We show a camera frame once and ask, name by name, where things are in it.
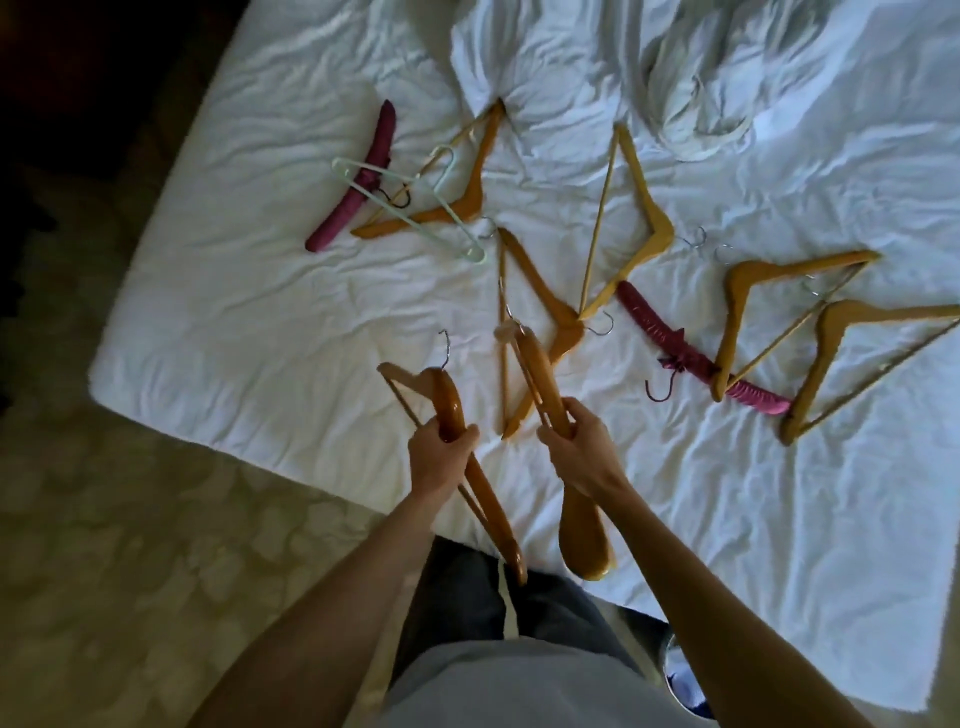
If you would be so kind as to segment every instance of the wrinkled sheet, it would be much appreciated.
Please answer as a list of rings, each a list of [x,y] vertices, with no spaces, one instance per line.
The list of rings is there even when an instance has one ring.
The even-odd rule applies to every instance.
[[[330,159],[362,158],[383,99],[397,109],[392,168],[400,172],[418,169],[468,117],[451,69],[438,61],[449,58],[446,10],[253,0],[143,234],[90,389],[157,430],[386,512],[408,488],[411,425],[375,367],[440,364],[437,332],[447,328],[447,368],[468,419],[484,432],[478,455],[529,566],[562,572],[562,491],[536,422],[507,444],[495,435],[496,266],[472,266],[413,232],[374,241],[342,233],[321,255],[303,249],[344,193]],[[877,11],[798,129],[739,155],[678,164],[650,151],[650,135],[635,126],[653,196],[679,235],[693,240],[703,226],[708,245],[732,245],[734,258],[882,251],[849,286],[852,298],[890,306],[960,300],[958,37],[960,9],[947,0]],[[525,176],[511,134],[505,124],[485,169],[485,213],[575,303],[600,181],[562,186]],[[460,188],[469,158],[465,151],[447,194]],[[415,196],[416,205],[429,201]],[[437,230],[456,240],[453,229]],[[644,234],[618,168],[595,289]],[[697,255],[678,240],[631,281],[670,326],[715,352],[723,270],[709,251]],[[516,269],[508,278],[515,313],[549,339]],[[739,361],[810,301],[796,281],[758,289]],[[678,377],[669,401],[647,400],[644,379],[662,396],[669,374],[618,304],[608,311],[613,333],[588,335],[557,380],[608,423],[637,490],[842,691],[921,709],[960,522],[960,336],[941,339],[785,449],[775,419],[713,403],[690,376]],[[821,401],[929,331],[852,331]],[[812,327],[804,327],[752,379],[793,394],[814,349]],[[511,391],[518,400],[517,371]],[[458,498],[437,529],[492,551]],[[618,566],[585,587],[659,615],[622,539],[610,534]]]

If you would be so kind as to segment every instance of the gray shirt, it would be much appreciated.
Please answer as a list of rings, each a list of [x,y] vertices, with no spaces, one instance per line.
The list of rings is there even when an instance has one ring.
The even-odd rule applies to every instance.
[[[707,725],[606,655],[540,640],[442,644],[387,693],[377,728]]]

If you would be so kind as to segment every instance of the forearm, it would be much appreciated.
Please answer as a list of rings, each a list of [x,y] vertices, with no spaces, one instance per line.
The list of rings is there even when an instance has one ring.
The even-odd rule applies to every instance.
[[[407,497],[230,668],[191,728],[339,726],[440,507]]]
[[[601,500],[722,725],[869,728],[850,701],[737,599],[633,488],[611,489]]]

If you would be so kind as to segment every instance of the light green plastic hanger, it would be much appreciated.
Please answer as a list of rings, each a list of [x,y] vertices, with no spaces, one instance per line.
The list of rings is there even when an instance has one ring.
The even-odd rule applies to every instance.
[[[350,187],[352,187],[357,192],[362,194],[368,200],[376,203],[379,207],[383,208],[386,212],[390,213],[394,217],[397,217],[403,222],[405,222],[411,228],[415,228],[416,230],[420,231],[420,233],[424,237],[428,237],[431,240],[440,243],[444,247],[452,250],[454,253],[465,258],[471,263],[482,263],[484,260],[487,259],[487,252],[484,250],[483,246],[480,244],[480,241],[477,239],[477,237],[472,232],[470,232],[470,230],[467,228],[467,225],[464,223],[464,221],[460,219],[457,213],[454,212],[453,209],[451,209],[450,205],[447,204],[446,200],[440,196],[440,193],[437,192],[437,187],[439,187],[441,182],[443,182],[447,172],[450,170],[450,167],[453,166],[453,161],[456,158],[456,152],[454,152],[452,148],[444,145],[443,147],[438,147],[438,149],[439,150],[446,149],[450,153],[451,155],[450,163],[444,169],[440,178],[437,180],[437,183],[432,186],[427,185],[426,189],[430,192],[431,195],[433,195],[433,197],[437,200],[437,202],[440,203],[441,207],[444,210],[446,210],[447,214],[449,214],[449,216],[453,219],[457,227],[460,228],[460,230],[462,230],[464,234],[467,236],[467,238],[470,241],[470,245],[466,249],[464,249],[463,247],[458,247],[453,243],[451,243],[450,241],[444,240],[439,235],[429,231],[420,223],[412,220],[409,215],[403,212],[403,210],[397,207],[394,207],[393,205],[381,200],[379,197],[377,197],[372,192],[370,192],[370,190],[360,186],[359,184],[353,181],[353,177],[355,176],[357,169],[369,169],[372,172],[378,172],[383,177],[404,182],[404,184],[406,184],[409,188],[413,188],[414,186],[422,182],[422,178],[420,174],[417,174],[414,177],[410,177],[409,175],[401,175],[398,172],[391,172],[389,169],[384,169],[383,167],[377,167],[374,164],[367,164],[366,162],[363,162],[363,161],[355,161],[354,159],[347,159],[344,157],[335,157],[330,162],[330,168],[333,169],[335,173],[343,177],[344,181]]]

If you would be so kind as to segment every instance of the crumpled white cloth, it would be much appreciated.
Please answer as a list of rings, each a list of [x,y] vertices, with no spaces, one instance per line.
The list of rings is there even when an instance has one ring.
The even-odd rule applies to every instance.
[[[463,0],[450,63],[474,114],[504,100],[528,180],[581,184],[617,119],[686,161],[790,132],[880,2]]]
[[[770,109],[779,114],[763,136],[790,131],[832,83],[873,9],[860,0],[685,3],[648,81],[658,141],[677,159],[705,159]]]

